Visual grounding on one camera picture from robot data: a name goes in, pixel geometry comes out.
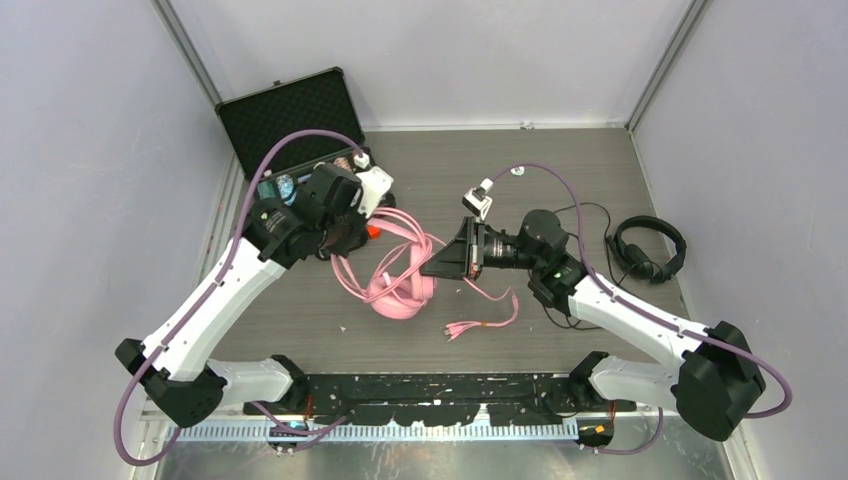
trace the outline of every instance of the coiled pink cable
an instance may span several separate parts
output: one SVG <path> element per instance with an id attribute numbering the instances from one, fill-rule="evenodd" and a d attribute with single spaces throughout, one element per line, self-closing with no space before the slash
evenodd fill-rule
<path id="1" fill-rule="evenodd" d="M 415 316 L 433 298 L 437 284 L 436 279 L 422 276 L 418 273 L 418 269 L 433 255 L 433 242 L 441 245 L 444 245 L 445 242 L 426 233 L 418 221 L 403 210 L 378 208 L 374 213 L 378 218 L 371 218 L 368 222 L 369 225 L 402 237 L 406 239 L 406 242 L 393 248 L 383 257 L 365 288 L 356 280 L 353 269 L 346 258 L 336 255 L 332 257 L 333 273 L 336 274 L 336 278 L 345 290 L 364 303 L 371 305 L 375 312 L 394 320 L 407 320 Z M 396 220 L 405 227 L 390 222 L 386 218 Z M 409 252 L 409 268 L 399 276 L 393 277 L 389 274 L 388 268 L 407 251 Z M 508 288 L 503 295 L 494 297 L 483 291 L 471 280 L 466 279 L 465 282 L 491 301 L 503 300 L 508 294 L 512 293 L 514 311 L 512 317 L 505 322 L 461 322 L 465 326 L 461 330 L 453 329 L 448 325 L 447 333 L 451 336 L 451 340 L 468 328 L 474 326 L 505 327 L 518 317 L 518 297 L 512 292 L 512 288 Z"/>

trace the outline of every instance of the metal sheet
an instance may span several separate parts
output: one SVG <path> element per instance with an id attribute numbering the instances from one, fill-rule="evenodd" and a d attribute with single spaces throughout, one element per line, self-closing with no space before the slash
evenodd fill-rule
<path id="1" fill-rule="evenodd" d="M 655 417 L 616 419 L 611 447 L 646 441 Z M 293 456 L 276 456 L 262 443 L 178 443 L 159 468 L 160 480 L 452 479 L 593 480 L 617 478 L 732 479 L 724 449 L 667 418 L 657 444 L 639 455 L 594 455 L 572 442 L 456 442 L 325 444 Z"/>

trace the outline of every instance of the case lid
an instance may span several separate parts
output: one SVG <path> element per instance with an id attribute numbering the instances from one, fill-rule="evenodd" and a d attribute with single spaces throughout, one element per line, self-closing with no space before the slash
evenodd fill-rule
<path id="1" fill-rule="evenodd" d="M 223 102 L 215 111 L 248 178 L 275 143 L 298 130 L 321 128 L 347 135 L 359 145 L 365 141 L 338 67 Z M 279 172 L 345 149 L 347 145 L 331 138 L 299 138 L 277 153 L 270 168 Z"/>

